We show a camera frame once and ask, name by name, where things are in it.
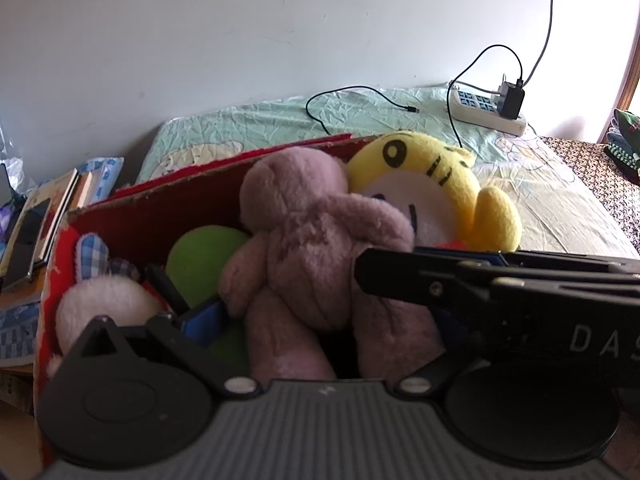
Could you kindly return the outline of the white bunny plush plaid ears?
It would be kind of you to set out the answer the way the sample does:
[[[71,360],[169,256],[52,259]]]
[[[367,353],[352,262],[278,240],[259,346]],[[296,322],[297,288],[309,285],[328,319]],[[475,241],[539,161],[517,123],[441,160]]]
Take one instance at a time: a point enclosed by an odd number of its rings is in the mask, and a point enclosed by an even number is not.
[[[163,311],[140,283],[130,262],[113,259],[96,233],[81,235],[74,252],[75,284],[63,295],[55,315],[55,335],[61,352],[52,356],[47,376],[53,377],[64,356],[91,320],[107,316],[118,326],[138,326]]]

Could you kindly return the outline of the green plush toy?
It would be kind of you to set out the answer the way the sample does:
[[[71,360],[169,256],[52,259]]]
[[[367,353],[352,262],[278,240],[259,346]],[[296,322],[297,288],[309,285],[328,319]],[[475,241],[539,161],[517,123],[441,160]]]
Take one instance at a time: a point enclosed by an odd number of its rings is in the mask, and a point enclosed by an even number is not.
[[[243,320],[230,315],[218,285],[224,266],[246,241],[246,234],[228,226],[201,226],[176,241],[165,268],[190,307],[183,335],[243,374],[250,371]]]

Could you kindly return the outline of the red storage box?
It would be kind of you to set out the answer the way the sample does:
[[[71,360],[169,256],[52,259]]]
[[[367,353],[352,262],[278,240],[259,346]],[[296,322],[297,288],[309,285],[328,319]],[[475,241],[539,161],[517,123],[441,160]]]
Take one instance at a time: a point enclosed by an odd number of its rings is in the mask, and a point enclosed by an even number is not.
[[[204,223],[235,224],[252,156],[128,190],[64,221],[47,276],[38,364],[58,348],[54,319],[73,281],[79,237],[93,232],[137,266],[162,262]],[[48,479],[365,479],[378,471],[377,382],[278,382],[247,400],[214,400],[166,365],[81,356],[37,380]]]

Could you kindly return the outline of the mauve bear plush toy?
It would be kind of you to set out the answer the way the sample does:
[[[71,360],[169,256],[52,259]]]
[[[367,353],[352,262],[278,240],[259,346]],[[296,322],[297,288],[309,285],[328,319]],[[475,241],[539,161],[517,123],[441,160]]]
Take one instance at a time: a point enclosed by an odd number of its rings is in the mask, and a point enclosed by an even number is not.
[[[317,336],[349,330],[342,350],[364,378],[393,385],[442,354],[427,308],[363,292],[354,264],[368,248],[410,252],[414,234],[395,207],[349,193],[342,162],[315,148],[286,148],[247,171],[241,221],[252,236],[224,266],[218,292],[245,320],[253,377],[332,380]]]

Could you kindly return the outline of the yellow tiger plush toy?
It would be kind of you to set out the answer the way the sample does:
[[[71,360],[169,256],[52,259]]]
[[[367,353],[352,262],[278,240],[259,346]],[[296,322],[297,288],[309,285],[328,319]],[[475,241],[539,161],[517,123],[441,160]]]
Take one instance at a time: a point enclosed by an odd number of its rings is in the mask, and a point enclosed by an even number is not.
[[[399,130],[368,143],[346,169],[350,192],[384,200],[408,218],[416,246],[514,252],[518,208],[501,188],[481,185],[474,164],[465,148]]]

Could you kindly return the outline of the cartoon print bed sheet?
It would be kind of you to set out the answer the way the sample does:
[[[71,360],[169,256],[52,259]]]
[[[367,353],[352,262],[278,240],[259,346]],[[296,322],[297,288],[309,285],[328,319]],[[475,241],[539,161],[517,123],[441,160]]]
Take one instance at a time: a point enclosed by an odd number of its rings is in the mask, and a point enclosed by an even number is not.
[[[454,92],[350,90],[232,106],[166,122],[139,180],[240,155],[280,153],[280,174],[342,134],[331,165],[349,192],[391,212],[419,246],[637,257],[638,249],[547,139],[453,126]]]

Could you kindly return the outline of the stack of books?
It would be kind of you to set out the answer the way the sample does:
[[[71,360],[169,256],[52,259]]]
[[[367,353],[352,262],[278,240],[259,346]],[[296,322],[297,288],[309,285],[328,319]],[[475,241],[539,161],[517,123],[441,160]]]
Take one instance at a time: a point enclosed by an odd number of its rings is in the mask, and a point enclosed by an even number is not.
[[[43,273],[67,211],[106,200],[124,166],[121,157],[90,159],[43,181],[26,202],[1,259],[1,365],[34,360]]]

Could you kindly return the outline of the brown floral patterned cloth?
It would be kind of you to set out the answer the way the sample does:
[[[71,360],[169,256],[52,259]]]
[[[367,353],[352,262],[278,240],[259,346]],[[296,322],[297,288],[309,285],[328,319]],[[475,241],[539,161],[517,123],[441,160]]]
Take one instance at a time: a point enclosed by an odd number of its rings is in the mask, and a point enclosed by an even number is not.
[[[632,246],[639,249],[639,187],[628,181],[605,153],[605,145],[543,136],[618,222]]]

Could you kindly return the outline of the white power strip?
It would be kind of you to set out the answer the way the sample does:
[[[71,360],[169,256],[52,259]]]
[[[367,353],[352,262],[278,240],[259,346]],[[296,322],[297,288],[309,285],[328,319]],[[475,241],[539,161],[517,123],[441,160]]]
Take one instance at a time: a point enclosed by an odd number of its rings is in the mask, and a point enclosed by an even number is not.
[[[527,127],[523,117],[508,119],[500,116],[492,99],[457,88],[449,92],[449,109],[451,117],[459,122],[500,131],[511,136],[522,136]]]

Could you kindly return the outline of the black power adapter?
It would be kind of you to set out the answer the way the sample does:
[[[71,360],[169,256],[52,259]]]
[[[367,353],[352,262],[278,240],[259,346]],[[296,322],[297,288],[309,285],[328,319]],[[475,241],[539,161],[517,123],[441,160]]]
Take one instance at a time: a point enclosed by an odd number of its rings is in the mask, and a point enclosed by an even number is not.
[[[510,120],[518,119],[520,117],[524,96],[525,91],[521,79],[518,79],[515,84],[509,81],[503,81],[503,83],[500,84],[496,104],[498,115]]]

